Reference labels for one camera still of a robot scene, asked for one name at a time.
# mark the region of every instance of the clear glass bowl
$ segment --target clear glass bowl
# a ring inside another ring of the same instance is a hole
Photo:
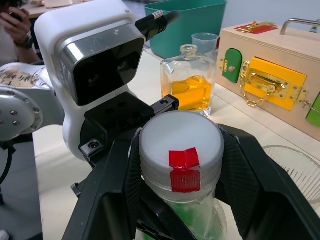
[[[320,207],[320,165],[293,148],[280,145],[263,147],[266,154],[292,178],[313,209]]]

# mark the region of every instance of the plastic bottle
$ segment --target plastic bottle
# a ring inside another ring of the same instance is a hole
[[[193,235],[198,240],[225,239],[226,216],[214,199],[224,152],[218,127],[193,112],[167,112],[144,126],[139,149],[145,182]]]

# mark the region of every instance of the person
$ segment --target person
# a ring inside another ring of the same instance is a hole
[[[9,63],[32,64],[40,61],[30,34],[29,13],[19,9],[23,0],[0,0],[0,67]],[[21,17],[22,21],[9,15]]]

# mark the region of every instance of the white table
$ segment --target white table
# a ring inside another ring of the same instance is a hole
[[[151,105],[161,99],[160,59],[144,52],[130,89]],[[262,146],[291,147],[320,159],[320,142],[271,114],[246,106],[243,99],[216,85],[212,121],[254,135]],[[76,159],[64,144],[61,126],[45,127],[34,133],[44,240],[59,240],[65,232],[77,197],[70,186],[85,179],[91,168]],[[222,204],[228,223],[228,240],[240,240],[231,208]]]

